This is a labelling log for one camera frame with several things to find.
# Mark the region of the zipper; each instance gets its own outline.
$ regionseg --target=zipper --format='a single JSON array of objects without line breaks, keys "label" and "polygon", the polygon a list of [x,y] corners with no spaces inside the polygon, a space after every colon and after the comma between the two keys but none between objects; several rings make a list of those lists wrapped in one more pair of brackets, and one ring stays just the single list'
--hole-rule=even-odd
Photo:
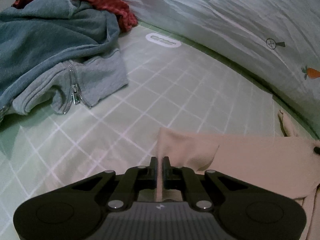
[{"label": "zipper", "polygon": [[80,103],[80,96],[78,91],[78,84],[72,84],[72,97],[75,105]]},{"label": "zipper", "polygon": [[69,101],[69,104],[66,107],[64,114],[66,114],[70,110],[72,103],[74,103],[75,105],[78,105],[80,102],[83,102],[85,106],[87,106],[88,108],[91,108],[91,106],[84,100],[84,98],[81,95],[81,90],[77,83],[76,72],[71,63],[68,64],[68,68],[69,68],[70,79],[71,79],[71,100]]}]

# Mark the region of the bed sheet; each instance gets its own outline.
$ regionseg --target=bed sheet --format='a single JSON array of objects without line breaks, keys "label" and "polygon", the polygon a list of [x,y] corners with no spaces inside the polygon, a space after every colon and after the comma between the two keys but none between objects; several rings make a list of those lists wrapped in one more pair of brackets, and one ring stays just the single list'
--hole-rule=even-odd
[{"label": "bed sheet", "polygon": [[276,115],[281,107],[271,94],[192,46],[166,48],[148,41],[150,33],[155,31],[138,26],[119,38],[129,86],[92,109],[79,104],[56,115],[45,103],[29,116],[4,119],[0,239],[18,240],[12,216],[28,198],[104,170],[120,174],[147,165],[162,126],[282,136]]},{"label": "bed sheet", "polygon": [[320,135],[320,0],[125,1],[258,75]]}]

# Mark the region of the round pad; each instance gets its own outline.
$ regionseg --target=round pad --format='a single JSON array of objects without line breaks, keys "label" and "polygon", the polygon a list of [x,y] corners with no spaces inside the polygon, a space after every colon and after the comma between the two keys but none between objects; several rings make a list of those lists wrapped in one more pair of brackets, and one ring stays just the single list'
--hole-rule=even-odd
[{"label": "round pad", "polygon": [[299,240],[306,225],[295,201],[274,193],[232,193],[219,209],[222,226],[246,240]]},{"label": "round pad", "polygon": [[67,203],[51,202],[39,207],[36,211],[38,219],[47,224],[60,224],[69,220],[74,209]]},{"label": "round pad", "polygon": [[246,208],[249,218],[259,223],[276,223],[283,217],[283,209],[275,203],[255,202]]},{"label": "round pad", "polygon": [[24,239],[77,240],[92,234],[101,218],[100,207],[86,193],[50,193],[21,204],[13,223]]}]

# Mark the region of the metal screw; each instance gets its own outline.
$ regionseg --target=metal screw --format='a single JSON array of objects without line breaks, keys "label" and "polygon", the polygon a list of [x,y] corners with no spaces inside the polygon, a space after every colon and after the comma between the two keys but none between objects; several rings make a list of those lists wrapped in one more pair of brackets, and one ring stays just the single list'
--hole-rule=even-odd
[{"label": "metal screw", "polygon": [[196,206],[198,208],[201,208],[201,209],[208,209],[212,206],[211,202],[210,201],[207,201],[207,200],[200,200],[196,203]]},{"label": "metal screw", "polygon": [[121,201],[121,200],[111,200],[108,202],[108,206],[110,208],[114,208],[114,209],[117,209],[117,208],[121,208],[123,207],[124,203]]}]

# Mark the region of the grid pattern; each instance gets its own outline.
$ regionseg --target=grid pattern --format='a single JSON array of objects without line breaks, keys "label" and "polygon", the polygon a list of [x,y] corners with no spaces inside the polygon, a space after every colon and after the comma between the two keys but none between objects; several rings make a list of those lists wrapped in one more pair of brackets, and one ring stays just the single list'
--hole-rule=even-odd
[{"label": "grid pattern", "polygon": [[[145,39],[153,32],[185,43],[162,47]],[[2,123],[1,239],[18,239],[12,216],[28,198],[103,170],[123,173],[148,164],[162,126],[283,136],[276,115],[282,109],[279,101],[200,45],[141,24],[120,37],[119,46],[130,80],[127,87],[92,109],[73,105],[68,114],[56,115],[42,104],[27,117],[8,116]]]}]

